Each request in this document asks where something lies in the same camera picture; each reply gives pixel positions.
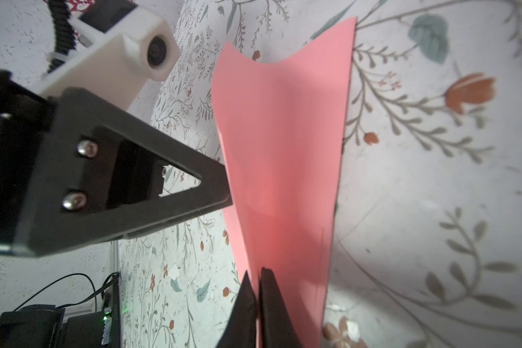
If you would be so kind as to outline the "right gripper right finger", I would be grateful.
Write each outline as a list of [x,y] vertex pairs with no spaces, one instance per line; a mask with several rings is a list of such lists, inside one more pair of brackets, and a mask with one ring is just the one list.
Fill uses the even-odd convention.
[[301,348],[275,274],[268,268],[260,278],[261,343],[266,348]]

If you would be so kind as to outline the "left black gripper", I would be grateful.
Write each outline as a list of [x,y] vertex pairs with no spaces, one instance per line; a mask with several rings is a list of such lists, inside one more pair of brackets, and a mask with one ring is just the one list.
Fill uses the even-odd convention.
[[0,255],[145,236],[230,206],[225,167],[82,88],[0,70]]

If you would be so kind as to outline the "pink square paper sheet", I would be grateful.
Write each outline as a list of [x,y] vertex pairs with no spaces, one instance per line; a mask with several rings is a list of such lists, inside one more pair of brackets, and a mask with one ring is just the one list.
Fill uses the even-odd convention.
[[257,286],[263,268],[274,272],[305,347],[321,341],[355,26],[344,20],[274,63],[226,44],[213,75],[238,274]]

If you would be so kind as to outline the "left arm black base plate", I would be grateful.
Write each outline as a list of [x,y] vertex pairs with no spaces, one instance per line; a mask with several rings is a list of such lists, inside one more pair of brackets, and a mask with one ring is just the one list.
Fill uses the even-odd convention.
[[110,341],[106,345],[108,348],[120,348],[122,347],[122,329],[121,329],[121,307],[120,307],[120,279],[117,278],[110,286],[107,292],[107,298],[109,300],[107,307],[110,308]]

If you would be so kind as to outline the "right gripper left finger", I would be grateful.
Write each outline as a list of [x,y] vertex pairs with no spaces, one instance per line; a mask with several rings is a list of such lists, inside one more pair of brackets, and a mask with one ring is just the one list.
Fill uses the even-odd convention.
[[256,348],[258,305],[248,272],[244,274],[226,329],[217,348]]

